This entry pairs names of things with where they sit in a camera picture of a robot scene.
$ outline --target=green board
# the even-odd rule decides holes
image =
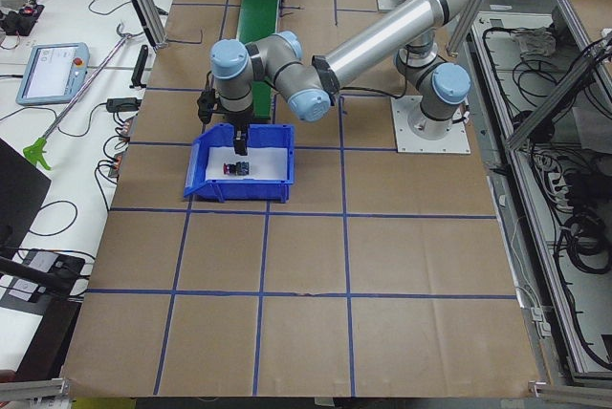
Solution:
[[[238,19],[238,39],[250,43],[276,32],[278,0],[242,0]],[[256,119],[270,119],[272,90],[263,82],[252,86],[252,97]]]

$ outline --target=tablet screen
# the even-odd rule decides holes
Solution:
[[[39,49],[23,97],[65,95],[76,52],[77,46]]]

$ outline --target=blue bin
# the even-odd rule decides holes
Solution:
[[[233,126],[217,124],[198,137],[191,146],[184,196],[197,194],[219,202],[227,200],[289,199],[294,183],[294,127],[292,125],[253,124],[249,127],[249,148],[286,148],[287,180],[210,180],[206,178],[208,152],[212,147],[233,147]]]

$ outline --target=small black object in bin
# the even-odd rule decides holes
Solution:
[[[249,175],[249,163],[248,162],[237,162],[237,163],[224,163],[223,164],[224,175],[235,175],[237,177],[244,177]]]

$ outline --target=tablet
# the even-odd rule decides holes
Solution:
[[[20,105],[67,103],[85,81],[85,43],[34,46],[17,94]]]

